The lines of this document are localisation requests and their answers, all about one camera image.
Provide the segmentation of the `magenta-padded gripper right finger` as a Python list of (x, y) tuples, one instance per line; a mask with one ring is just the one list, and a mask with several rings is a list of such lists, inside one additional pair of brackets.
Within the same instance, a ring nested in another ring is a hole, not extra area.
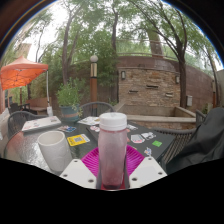
[(166, 172), (152, 156), (144, 157), (136, 149), (127, 146), (124, 174), (126, 189), (140, 188), (166, 176)]

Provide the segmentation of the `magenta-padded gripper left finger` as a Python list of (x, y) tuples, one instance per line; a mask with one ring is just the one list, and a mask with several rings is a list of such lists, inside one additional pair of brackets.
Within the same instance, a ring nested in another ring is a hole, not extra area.
[(82, 159), (73, 159), (60, 177), (83, 188), (95, 189), (98, 168), (98, 149), (95, 148)]

